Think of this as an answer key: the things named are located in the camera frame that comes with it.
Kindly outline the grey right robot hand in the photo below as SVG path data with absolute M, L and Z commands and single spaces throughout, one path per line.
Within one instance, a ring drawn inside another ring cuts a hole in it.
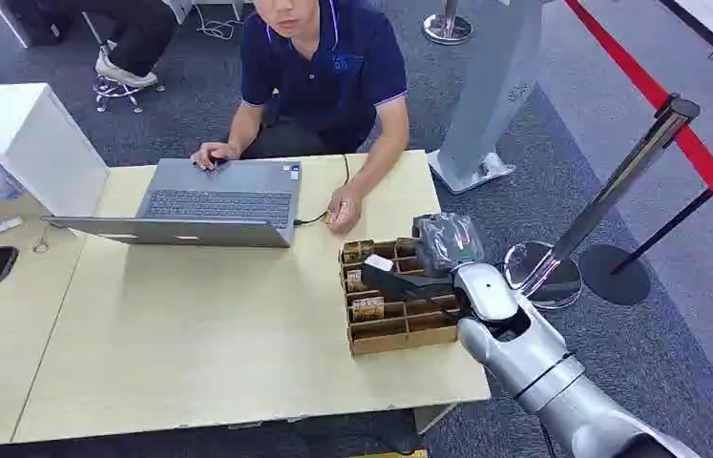
M 428 277 L 444 278 L 464 264 L 486 260 L 483 242 L 469 216 L 421 215 L 413 219 L 411 233 L 415 256 Z

